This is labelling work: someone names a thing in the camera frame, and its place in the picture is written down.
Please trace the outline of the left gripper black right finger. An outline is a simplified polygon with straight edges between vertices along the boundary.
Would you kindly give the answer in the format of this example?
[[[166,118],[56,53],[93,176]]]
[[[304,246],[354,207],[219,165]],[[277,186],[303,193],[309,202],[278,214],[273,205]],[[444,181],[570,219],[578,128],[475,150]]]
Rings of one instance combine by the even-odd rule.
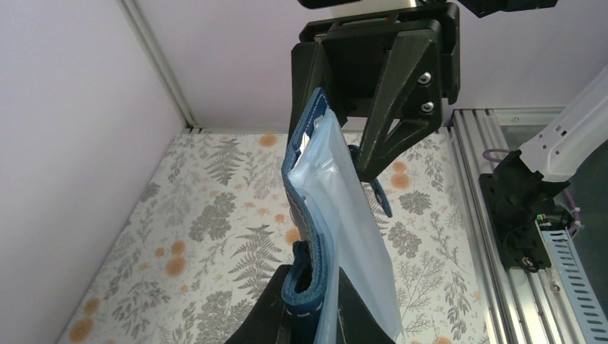
[[[395,344],[375,321],[353,283],[339,268],[336,343]]]

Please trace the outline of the blue card holder wallet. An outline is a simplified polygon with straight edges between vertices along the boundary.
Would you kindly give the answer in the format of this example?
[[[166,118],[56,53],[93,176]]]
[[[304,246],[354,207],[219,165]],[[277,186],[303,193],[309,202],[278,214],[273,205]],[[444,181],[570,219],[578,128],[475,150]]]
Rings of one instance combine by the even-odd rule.
[[[281,167],[300,233],[281,291],[297,343],[336,343],[340,267],[384,332],[396,342],[403,331],[393,263],[353,166],[357,153],[315,89]]]

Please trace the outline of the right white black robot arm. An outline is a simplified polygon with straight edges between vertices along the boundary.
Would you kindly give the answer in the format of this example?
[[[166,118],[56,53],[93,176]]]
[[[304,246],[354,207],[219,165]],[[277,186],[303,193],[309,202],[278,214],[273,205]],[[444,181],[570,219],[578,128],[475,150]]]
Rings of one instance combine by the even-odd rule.
[[[460,8],[483,18],[554,1],[435,1],[307,23],[292,50],[290,132],[316,91],[340,124],[366,119],[351,151],[357,176],[373,183],[399,154],[440,126],[441,101],[460,91]],[[607,141],[607,71],[602,70],[540,133],[513,150],[480,182],[507,267],[544,263],[516,233],[562,192],[580,165]]]

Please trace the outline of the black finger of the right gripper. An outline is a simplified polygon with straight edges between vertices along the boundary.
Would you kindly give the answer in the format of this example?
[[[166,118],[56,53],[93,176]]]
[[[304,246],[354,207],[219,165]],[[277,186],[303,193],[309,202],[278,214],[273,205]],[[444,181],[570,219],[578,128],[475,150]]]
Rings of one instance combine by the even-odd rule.
[[[375,179],[393,160],[440,126],[441,24],[399,32],[381,69],[360,151],[361,181]]]
[[[323,46],[317,42],[297,43],[291,51],[292,107],[288,139],[290,140],[313,91],[327,90],[332,73]]]

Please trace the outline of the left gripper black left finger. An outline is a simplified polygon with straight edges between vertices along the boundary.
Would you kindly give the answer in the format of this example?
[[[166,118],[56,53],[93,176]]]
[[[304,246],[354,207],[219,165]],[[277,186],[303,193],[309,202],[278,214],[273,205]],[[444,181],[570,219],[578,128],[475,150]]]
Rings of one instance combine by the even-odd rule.
[[[226,344],[293,343],[291,321],[281,296],[290,268],[283,264],[276,269],[254,307]]]

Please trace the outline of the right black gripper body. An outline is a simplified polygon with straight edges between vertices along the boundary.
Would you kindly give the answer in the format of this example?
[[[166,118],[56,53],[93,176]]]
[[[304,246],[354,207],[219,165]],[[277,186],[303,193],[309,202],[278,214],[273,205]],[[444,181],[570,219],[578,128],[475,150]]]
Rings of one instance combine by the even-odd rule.
[[[453,3],[309,22],[298,87],[323,88],[342,118],[441,118],[460,91],[459,38]]]

